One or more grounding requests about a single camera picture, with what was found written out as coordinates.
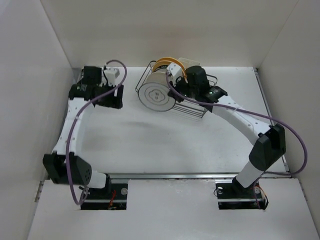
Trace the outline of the metal wire dish rack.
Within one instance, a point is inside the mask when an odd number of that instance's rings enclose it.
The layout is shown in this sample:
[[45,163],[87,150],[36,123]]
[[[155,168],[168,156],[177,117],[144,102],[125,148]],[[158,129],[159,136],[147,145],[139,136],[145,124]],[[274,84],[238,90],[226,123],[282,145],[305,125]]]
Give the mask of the metal wire dish rack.
[[[141,75],[141,77],[135,87],[135,92],[137,93],[137,96],[138,96],[139,88],[145,84],[145,80],[152,73],[152,67],[154,66],[155,62],[156,62],[155,60],[150,61],[147,65],[147,67],[145,68],[143,74]],[[166,68],[167,68],[167,66],[163,66],[162,68],[158,68],[155,72],[166,72]],[[203,118],[203,116],[205,115],[205,113],[208,110],[205,109],[204,107],[199,106],[199,105],[192,103],[192,102],[175,101],[174,107],[169,111],[177,111],[177,112],[180,112],[186,116],[191,116],[191,117],[196,117],[196,118],[201,119],[201,118]]]

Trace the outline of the white plate green rim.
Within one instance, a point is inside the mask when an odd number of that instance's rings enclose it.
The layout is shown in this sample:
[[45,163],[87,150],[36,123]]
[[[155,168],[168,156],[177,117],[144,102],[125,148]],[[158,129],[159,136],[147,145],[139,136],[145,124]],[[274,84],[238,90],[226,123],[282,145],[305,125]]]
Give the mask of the white plate green rim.
[[149,110],[167,112],[171,110],[176,100],[168,96],[169,88],[159,83],[145,83],[138,90],[140,102]]

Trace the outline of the cream plate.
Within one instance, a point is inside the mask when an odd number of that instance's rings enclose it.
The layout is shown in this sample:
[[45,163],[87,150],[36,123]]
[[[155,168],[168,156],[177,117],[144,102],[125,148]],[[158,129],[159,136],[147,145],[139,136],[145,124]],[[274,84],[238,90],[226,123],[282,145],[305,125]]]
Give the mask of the cream plate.
[[167,86],[167,79],[166,79],[166,73],[157,71],[152,72],[145,80],[145,84],[159,84],[163,86]]

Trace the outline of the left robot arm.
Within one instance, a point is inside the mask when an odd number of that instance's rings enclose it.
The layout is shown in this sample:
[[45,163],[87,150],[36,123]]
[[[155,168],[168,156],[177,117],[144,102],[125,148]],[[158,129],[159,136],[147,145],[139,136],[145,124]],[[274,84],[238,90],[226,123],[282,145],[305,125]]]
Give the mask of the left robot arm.
[[119,69],[114,67],[85,66],[79,74],[77,83],[71,86],[62,131],[52,152],[45,154],[42,160],[53,183],[63,185],[69,183],[67,172],[67,164],[69,164],[73,184],[94,189],[94,192],[103,199],[111,195],[112,186],[109,176],[93,170],[84,160],[82,143],[95,106],[122,108],[123,85],[112,94],[94,103],[91,102],[95,97],[115,88],[115,80],[119,74]]

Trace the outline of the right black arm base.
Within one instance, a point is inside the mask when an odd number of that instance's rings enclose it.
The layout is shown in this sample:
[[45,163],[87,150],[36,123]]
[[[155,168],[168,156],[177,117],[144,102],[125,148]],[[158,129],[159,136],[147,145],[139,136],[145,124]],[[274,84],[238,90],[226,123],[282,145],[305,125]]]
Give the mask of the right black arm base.
[[269,199],[256,182],[248,188],[236,190],[231,182],[217,182],[213,194],[219,210],[266,210]]

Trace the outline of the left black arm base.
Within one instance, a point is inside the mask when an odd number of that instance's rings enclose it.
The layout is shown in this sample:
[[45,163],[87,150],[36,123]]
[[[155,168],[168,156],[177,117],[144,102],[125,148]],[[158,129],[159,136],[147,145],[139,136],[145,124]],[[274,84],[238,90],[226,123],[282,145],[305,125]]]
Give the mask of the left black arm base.
[[86,211],[123,211],[127,209],[129,181],[112,179],[107,189],[90,188],[81,210]]

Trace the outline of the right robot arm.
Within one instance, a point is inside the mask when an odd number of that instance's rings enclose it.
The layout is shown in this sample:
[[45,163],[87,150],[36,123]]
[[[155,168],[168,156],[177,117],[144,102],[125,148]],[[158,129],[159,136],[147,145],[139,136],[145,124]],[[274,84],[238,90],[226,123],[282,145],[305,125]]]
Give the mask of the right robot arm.
[[210,85],[207,73],[201,66],[183,70],[171,63],[166,68],[165,80],[169,97],[206,108],[231,124],[252,144],[248,162],[232,181],[231,190],[235,196],[247,194],[250,186],[286,153],[284,127],[279,123],[271,125],[262,121],[264,115],[245,110],[224,89]]

